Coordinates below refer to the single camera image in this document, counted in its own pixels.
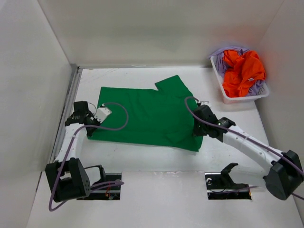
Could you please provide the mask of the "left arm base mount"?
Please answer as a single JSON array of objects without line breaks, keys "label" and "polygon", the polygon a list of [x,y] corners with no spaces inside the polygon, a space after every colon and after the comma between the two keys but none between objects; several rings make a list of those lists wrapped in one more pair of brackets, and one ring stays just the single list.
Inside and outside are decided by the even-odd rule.
[{"label": "left arm base mount", "polygon": [[[105,181],[115,181],[122,179],[121,173],[107,173]],[[120,200],[121,186],[114,186],[110,184],[104,189],[100,189],[91,193],[88,197],[80,198],[78,200]]]}]

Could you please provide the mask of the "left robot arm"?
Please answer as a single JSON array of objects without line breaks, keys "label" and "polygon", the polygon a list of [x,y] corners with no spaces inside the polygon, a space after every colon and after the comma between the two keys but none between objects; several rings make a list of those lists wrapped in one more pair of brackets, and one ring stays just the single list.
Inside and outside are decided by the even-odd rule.
[{"label": "left robot arm", "polygon": [[89,110],[87,101],[74,103],[74,111],[65,122],[65,135],[59,154],[53,163],[46,165],[46,176],[51,193],[51,201],[64,202],[87,197],[91,186],[102,189],[106,177],[95,173],[89,177],[80,161],[82,144],[87,136],[92,136],[96,126],[111,114],[106,107],[99,107],[96,113]]}]

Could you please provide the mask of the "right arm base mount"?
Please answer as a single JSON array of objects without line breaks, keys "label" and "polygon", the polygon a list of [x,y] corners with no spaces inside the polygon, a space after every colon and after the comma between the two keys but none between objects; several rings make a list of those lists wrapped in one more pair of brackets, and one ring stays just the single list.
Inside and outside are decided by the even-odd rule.
[{"label": "right arm base mount", "polygon": [[221,172],[206,172],[205,182],[209,200],[251,200],[248,184],[235,183],[229,173],[237,166],[231,163]]}]

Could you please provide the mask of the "green t shirt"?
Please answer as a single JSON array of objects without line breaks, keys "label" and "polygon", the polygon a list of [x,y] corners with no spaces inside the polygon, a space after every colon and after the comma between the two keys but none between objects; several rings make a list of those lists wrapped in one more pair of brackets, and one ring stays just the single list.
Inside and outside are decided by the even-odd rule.
[{"label": "green t shirt", "polygon": [[155,83],[156,89],[101,87],[98,105],[112,113],[91,140],[146,144],[198,152],[203,138],[193,135],[194,118],[188,111],[197,105],[178,75]]}]

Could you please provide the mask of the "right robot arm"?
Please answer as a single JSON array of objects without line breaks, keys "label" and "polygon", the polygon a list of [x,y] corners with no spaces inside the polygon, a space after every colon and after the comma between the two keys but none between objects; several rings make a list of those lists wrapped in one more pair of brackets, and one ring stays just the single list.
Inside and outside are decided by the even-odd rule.
[{"label": "right robot arm", "polygon": [[255,170],[231,163],[221,171],[220,182],[233,189],[248,184],[267,189],[274,197],[286,200],[303,183],[304,172],[297,153],[274,149],[245,133],[232,120],[218,119],[208,105],[192,111],[194,134],[209,136],[229,145],[256,162]]}]

